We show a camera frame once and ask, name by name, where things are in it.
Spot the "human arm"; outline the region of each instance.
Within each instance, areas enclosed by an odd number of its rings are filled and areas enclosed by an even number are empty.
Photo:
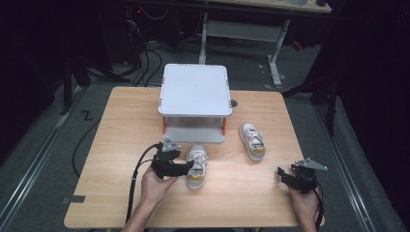
[[[316,232],[316,215],[319,200],[313,190],[300,194],[296,189],[288,187],[292,197],[293,210],[298,217],[303,232]]]
[[[178,177],[160,179],[155,171],[147,168],[141,181],[141,200],[126,223],[122,232],[142,232],[155,208],[163,201],[169,188],[178,180]]]

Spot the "sneaker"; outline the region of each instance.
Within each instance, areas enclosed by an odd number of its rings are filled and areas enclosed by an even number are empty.
[[[262,133],[260,133],[252,124],[243,124],[239,128],[239,134],[247,146],[250,159],[253,161],[261,161],[265,156],[266,150]]]
[[[187,155],[187,161],[193,160],[193,167],[187,174],[187,185],[191,189],[200,189],[204,184],[205,167],[208,159],[208,153],[201,145],[195,145],[190,148]]]

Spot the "white desk leg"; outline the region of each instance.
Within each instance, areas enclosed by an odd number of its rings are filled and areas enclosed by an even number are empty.
[[[204,19],[202,24],[202,45],[201,52],[199,53],[199,65],[206,64],[206,36],[208,29],[208,13],[204,13]]]
[[[289,26],[290,20],[285,20],[283,26],[278,35],[277,47],[273,55],[268,56],[269,68],[271,69],[272,79],[274,80],[275,87],[281,87],[280,75],[278,73],[278,67],[276,64],[281,45],[283,43],[284,37],[286,36],[287,27]]]

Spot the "wooden tabletop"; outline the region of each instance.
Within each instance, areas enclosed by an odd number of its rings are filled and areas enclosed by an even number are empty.
[[[158,112],[160,88],[116,87],[109,97],[65,218],[70,228],[118,228],[125,224],[131,176],[141,154],[161,141]],[[209,153],[204,186],[187,187],[185,176],[171,187],[148,227],[276,227],[297,226],[287,186],[279,182],[278,166],[303,155],[280,93],[230,91],[238,102],[227,119],[225,141],[205,144]],[[254,124],[266,143],[261,162],[249,159],[239,135],[243,123]],[[185,162],[192,144],[181,144]],[[156,151],[146,156],[151,159]],[[134,207],[140,198],[140,167]]]
[[[240,4],[253,7],[267,7],[277,8],[283,10],[299,11],[299,12],[311,12],[311,13],[326,13],[332,12],[332,8],[326,4],[324,7],[319,7],[316,4],[316,0],[307,0],[303,6],[298,6],[289,0],[209,0],[210,2],[219,2],[227,4]]]

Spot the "gray floor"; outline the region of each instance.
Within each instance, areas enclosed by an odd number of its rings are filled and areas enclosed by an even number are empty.
[[[197,63],[199,48],[188,47],[188,45],[178,48],[164,45],[156,50],[162,58],[161,68],[153,76],[150,84],[161,83],[163,66],[167,63]],[[278,70],[284,75],[283,86],[275,88],[266,56],[260,54],[260,50],[264,50],[264,45],[268,44],[255,47],[245,42],[237,42],[228,48],[220,43],[210,44],[207,63],[227,67],[231,89],[283,92],[304,81],[312,61],[320,50],[319,46],[301,52],[289,46],[283,47],[278,58]],[[159,47],[159,45],[153,43],[151,47]],[[160,59],[152,53],[149,56],[150,72],[153,72]],[[116,66],[116,72],[123,69],[121,66]],[[66,117],[60,115],[63,110],[62,88],[56,91],[56,101],[37,118],[13,154],[0,168],[2,187],[0,209],[10,209],[9,199],[24,180],[24,175],[36,155],[39,151],[43,151],[42,146],[48,135],[57,124],[63,125],[57,138],[50,143],[52,146],[44,157],[44,166],[41,166],[38,177],[32,179],[34,184],[28,186],[30,189],[28,194],[20,197],[21,201],[18,203],[21,205],[15,205],[14,209],[18,211],[8,217],[10,220],[6,226],[3,225],[4,229],[75,231],[64,226],[64,217],[69,206],[65,203],[65,199],[73,194],[77,182],[72,166],[73,156],[75,156],[74,166],[80,171],[96,132],[97,127],[93,128],[93,126],[102,117],[109,93],[116,85],[118,84],[110,80],[94,78],[89,88],[75,94],[76,104],[70,115]],[[293,96],[285,102],[304,156],[326,164],[330,169],[328,172],[317,173],[326,195],[326,222],[321,231],[405,231],[366,161],[346,118],[342,103],[337,102],[336,136],[330,137],[323,128],[321,116],[323,106],[312,106],[307,94]],[[84,110],[90,112],[89,118],[92,118],[92,121],[84,120],[85,115],[82,112]],[[345,184],[346,178],[340,172],[339,160],[335,153],[342,155],[349,174],[353,177],[354,187],[360,194],[359,203],[363,202],[368,212],[369,217],[366,218],[365,224],[371,224],[373,228],[365,229],[360,214],[355,212],[352,206],[355,198],[352,198],[351,189]],[[2,211],[1,219],[5,218],[6,213]],[[265,228],[263,231],[300,230],[299,228]]]

